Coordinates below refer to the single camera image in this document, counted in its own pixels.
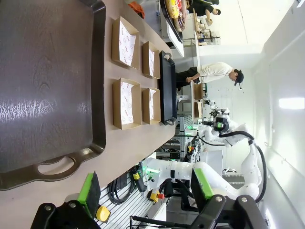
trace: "orange cloth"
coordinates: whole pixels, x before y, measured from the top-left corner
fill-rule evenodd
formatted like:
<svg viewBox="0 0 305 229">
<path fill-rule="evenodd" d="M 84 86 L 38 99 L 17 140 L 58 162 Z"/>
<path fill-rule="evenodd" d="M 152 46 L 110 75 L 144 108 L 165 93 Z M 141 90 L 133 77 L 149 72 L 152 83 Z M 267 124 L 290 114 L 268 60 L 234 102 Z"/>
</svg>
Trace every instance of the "orange cloth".
<svg viewBox="0 0 305 229">
<path fill-rule="evenodd" d="M 137 13 L 137 14 L 140 14 L 142 15 L 141 17 L 144 19 L 145 17 L 145 14 L 144 14 L 144 10 L 142 8 L 142 6 L 137 3 L 136 1 L 133 1 L 131 3 L 128 4 L 131 8 L 133 8 L 133 10 Z"/>
</svg>

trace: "brown paper food tray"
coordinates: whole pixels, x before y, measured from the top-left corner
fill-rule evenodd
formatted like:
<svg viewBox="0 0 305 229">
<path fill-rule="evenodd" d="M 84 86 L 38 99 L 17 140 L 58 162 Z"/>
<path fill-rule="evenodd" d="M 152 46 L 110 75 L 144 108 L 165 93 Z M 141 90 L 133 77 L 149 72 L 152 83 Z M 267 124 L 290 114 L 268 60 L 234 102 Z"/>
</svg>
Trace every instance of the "brown paper food tray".
<svg viewBox="0 0 305 229">
<path fill-rule="evenodd" d="M 120 37 L 120 21 L 125 26 L 126 30 L 130 33 L 130 35 L 135 35 L 135 44 L 132 56 L 132 68 L 139 69 L 140 68 L 140 37 L 139 31 L 137 31 L 127 20 L 123 17 L 119 17 L 117 20 L 114 21 L 112 24 L 112 49 L 111 49 L 111 58 L 114 61 L 120 62 L 126 66 L 124 62 L 120 61 L 120 50 L 119 50 L 119 37 Z"/>
<path fill-rule="evenodd" d="M 203 99 L 203 97 L 204 97 L 204 94 L 203 94 L 203 83 L 194 84 L 193 90 L 194 90 L 193 94 L 194 94 L 194 99 L 195 100 Z"/>
<path fill-rule="evenodd" d="M 194 118 L 202 118 L 202 103 L 194 102 Z"/>
<path fill-rule="evenodd" d="M 133 123 L 122 125 L 121 121 L 121 83 L 126 82 L 132 87 L 132 115 Z M 132 129 L 142 124 L 141 86 L 138 82 L 129 79 L 119 79 L 112 85 L 113 125 L 122 130 Z"/>
<path fill-rule="evenodd" d="M 148 50 L 154 52 L 154 61 L 153 61 L 153 75 L 150 75 L 149 72 L 149 54 Z M 159 58 L 159 50 L 154 46 L 151 42 L 146 42 L 142 46 L 142 67 L 143 73 L 147 76 L 154 77 L 156 79 L 160 79 L 160 58 Z"/>
<path fill-rule="evenodd" d="M 149 89 L 155 90 L 153 94 L 153 119 L 149 115 Z M 143 121 L 148 124 L 161 122 L 160 90 L 157 88 L 147 88 L 142 91 Z"/>
</svg>

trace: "man in white shirt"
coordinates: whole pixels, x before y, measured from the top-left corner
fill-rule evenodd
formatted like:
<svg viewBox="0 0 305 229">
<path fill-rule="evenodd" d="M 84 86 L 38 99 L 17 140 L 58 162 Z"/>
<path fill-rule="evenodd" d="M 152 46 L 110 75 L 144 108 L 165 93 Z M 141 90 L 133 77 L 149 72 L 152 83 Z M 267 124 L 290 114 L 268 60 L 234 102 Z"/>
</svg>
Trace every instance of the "man in white shirt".
<svg viewBox="0 0 305 229">
<path fill-rule="evenodd" d="M 213 80 L 219 80 L 228 76 L 230 80 L 241 83 L 244 80 L 244 74 L 241 70 L 233 69 L 230 65 L 224 62 L 201 65 L 191 67 L 189 70 L 176 73 L 176 87 L 179 89 L 188 85 L 191 81 L 195 83 L 208 83 Z"/>
</svg>

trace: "cardboard box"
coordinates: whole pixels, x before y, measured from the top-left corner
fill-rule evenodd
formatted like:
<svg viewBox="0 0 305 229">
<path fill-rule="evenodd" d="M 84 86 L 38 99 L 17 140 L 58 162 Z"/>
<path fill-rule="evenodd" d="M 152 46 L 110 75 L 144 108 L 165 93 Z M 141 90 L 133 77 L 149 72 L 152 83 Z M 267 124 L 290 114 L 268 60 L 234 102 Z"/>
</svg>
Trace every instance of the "cardboard box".
<svg viewBox="0 0 305 229">
<path fill-rule="evenodd" d="M 134 44 L 134 50 L 133 50 L 133 56 L 132 56 L 132 63 L 131 67 L 135 69 L 140 68 L 140 37 L 139 32 L 124 18 L 119 17 L 117 20 L 114 21 L 112 24 L 112 50 L 111 50 L 111 58 L 114 61 L 120 62 L 126 66 L 125 62 L 120 61 L 120 45 L 119 45 L 119 38 L 120 38 L 120 22 L 125 26 L 126 30 L 130 35 L 135 35 L 135 44 Z"/>
<path fill-rule="evenodd" d="M 202 118 L 202 103 L 194 102 L 194 118 Z"/>
<path fill-rule="evenodd" d="M 153 75 L 150 74 L 149 71 L 149 50 L 154 53 L 154 61 L 153 61 Z M 146 42 L 142 46 L 142 68 L 143 73 L 145 75 L 160 79 L 160 57 L 159 50 L 151 43 Z"/>
<path fill-rule="evenodd" d="M 195 100 L 203 99 L 203 83 L 193 85 L 193 95 Z"/>
<path fill-rule="evenodd" d="M 132 115 L 133 123 L 122 124 L 121 120 L 121 83 L 126 82 L 133 85 L 132 87 Z M 138 82 L 129 79 L 119 79 L 112 85 L 112 102 L 113 102 L 113 125 L 122 130 L 132 129 L 142 124 L 142 103 L 141 103 L 141 86 Z"/>
<path fill-rule="evenodd" d="M 149 109 L 149 89 L 156 92 L 153 94 L 153 119 L 150 119 Z M 157 88 L 147 88 L 142 91 L 142 108 L 143 108 L 143 121 L 148 124 L 156 124 L 161 122 L 161 104 L 160 104 L 160 90 Z"/>
</svg>

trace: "beige tabletop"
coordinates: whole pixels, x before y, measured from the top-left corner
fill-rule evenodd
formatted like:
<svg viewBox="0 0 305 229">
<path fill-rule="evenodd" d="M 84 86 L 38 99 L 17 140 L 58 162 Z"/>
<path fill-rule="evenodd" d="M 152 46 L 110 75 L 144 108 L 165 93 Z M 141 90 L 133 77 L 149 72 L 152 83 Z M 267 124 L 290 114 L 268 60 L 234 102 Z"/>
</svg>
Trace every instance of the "beige tabletop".
<svg viewBox="0 0 305 229">
<path fill-rule="evenodd" d="M 158 87 L 157 80 L 147 78 L 142 69 L 128 69 L 111 60 L 112 22 L 120 15 L 139 32 L 141 44 L 151 41 L 160 50 L 171 52 L 164 41 L 123 0 L 104 0 L 106 5 L 105 31 L 105 123 L 107 143 L 98 157 L 84 162 L 70 178 L 57 182 L 32 182 L 9 191 L 0 192 L 0 228 L 29 229 L 38 206 L 50 202 L 60 206 L 65 198 L 78 193 L 88 173 L 96 171 L 100 186 L 120 176 L 173 137 L 174 126 L 148 125 L 120 130 L 112 122 L 112 83 L 119 78 L 137 81 L 141 87 Z"/>
</svg>

